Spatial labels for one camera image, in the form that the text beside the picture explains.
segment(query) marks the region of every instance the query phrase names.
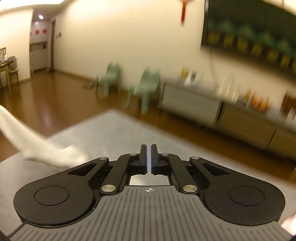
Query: wooden table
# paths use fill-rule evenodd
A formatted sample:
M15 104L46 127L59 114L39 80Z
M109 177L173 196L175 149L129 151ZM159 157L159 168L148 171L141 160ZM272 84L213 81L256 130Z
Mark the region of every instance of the wooden table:
M6 72L6 82L7 82L8 91L10 95L11 95L11 80L10 80L10 74L9 74L9 71L10 71L9 64L12 62L13 60L0 64L0 72L2 71Z

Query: white wall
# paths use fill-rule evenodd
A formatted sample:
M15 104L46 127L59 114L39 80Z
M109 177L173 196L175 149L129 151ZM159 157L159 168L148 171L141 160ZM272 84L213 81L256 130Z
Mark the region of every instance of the white wall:
M147 66L162 76L180 75L183 66L202 66L212 81L209 48L200 47L204 0L187 6L180 25L182 4L177 0L76 0L56 16L55 69L95 78L109 61L120 63L123 86L140 80ZM296 79L258 67L244 57L213 51L218 77L232 72L242 91L252 88L280 105L286 89L296 89Z
M33 9L0 15L0 48L6 47L5 57L15 56L19 79L30 78L29 41ZM1 81L6 85L4 72Z
M49 24L49 21L35 21L32 23L30 44L48 41Z

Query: cabinet door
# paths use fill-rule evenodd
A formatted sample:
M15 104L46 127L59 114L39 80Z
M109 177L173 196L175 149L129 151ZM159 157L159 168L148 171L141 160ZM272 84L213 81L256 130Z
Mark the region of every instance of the cabinet door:
M30 52L30 70L38 70L47 67L47 49Z
M269 144L276 125L247 110L225 105L219 129L260 148Z
M165 85L161 106L168 111L211 126L215 122L220 101L198 92Z
M268 149L289 157L296 157L296 134L283 128L277 129Z

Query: green plastic chair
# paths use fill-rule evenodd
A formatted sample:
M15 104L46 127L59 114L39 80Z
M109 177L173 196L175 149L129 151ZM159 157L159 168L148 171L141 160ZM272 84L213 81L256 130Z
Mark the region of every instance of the green plastic chair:
M140 83L129 88L126 107L129 106L131 95L137 94L141 99L141 114L146 114L149 108L150 95L158 90L159 79L159 72L152 73L149 69L144 70Z
M109 95L110 84L117 83L118 92L121 90L120 70L118 64L109 63L105 75L97 75L95 91L98 89L98 83L102 82L104 96Z

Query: red hanging ornament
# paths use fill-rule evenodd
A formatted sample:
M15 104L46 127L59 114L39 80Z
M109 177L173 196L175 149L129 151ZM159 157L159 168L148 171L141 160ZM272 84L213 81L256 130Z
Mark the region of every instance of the red hanging ornament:
M186 14L186 6L187 6L187 3L189 3L192 0L181 0L181 1L183 3L181 24L184 24L184 22L185 22L185 14Z

